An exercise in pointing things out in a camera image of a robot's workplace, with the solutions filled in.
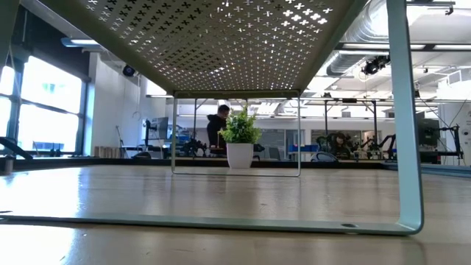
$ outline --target wooden table surface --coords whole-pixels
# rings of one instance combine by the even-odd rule
[[[223,172],[225,169],[186,169]],[[282,169],[252,169],[264,173]],[[411,237],[109,225],[0,225],[0,264],[470,264],[471,180],[424,175]],[[0,177],[0,211],[394,222],[397,172],[305,169],[300,178],[172,176],[90,166]]]

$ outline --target dark jacket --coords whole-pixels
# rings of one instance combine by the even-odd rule
[[[218,146],[219,148],[224,148],[226,149],[226,141],[224,141],[223,137],[218,134],[218,131],[220,131],[222,128],[226,127],[226,120],[219,118],[217,115],[208,115],[208,126],[206,127],[206,130],[208,131],[208,138],[209,138],[209,146]],[[224,153],[225,151],[221,150],[220,152],[211,150],[211,153],[213,154],[221,154]]]

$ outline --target hole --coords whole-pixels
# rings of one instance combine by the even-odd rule
[[[341,224],[341,226],[348,227],[348,228],[357,228],[358,227],[358,225],[355,225],[355,224]]]

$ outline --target security camera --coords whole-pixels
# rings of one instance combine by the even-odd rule
[[[131,66],[129,65],[126,65],[124,68],[123,68],[123,75],[126,76],[126,77],[135,77],[137,76],[139,73]]]

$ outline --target ductwork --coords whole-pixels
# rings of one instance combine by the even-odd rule
[[[384,27],[383,21],[379,21],[387,18],[387,15],[386,0],[371,0],[355,19],[341,41],[348,43],[388,43],[388,35],[383,35],[386,34],[385,32],[378,33],[374,28],[374,26],[378,25]],[[352,66],[364,60],[364,58],[365,55],[362,54],[337,53],[336,59],[327,67],[327,75],[340,77]]]

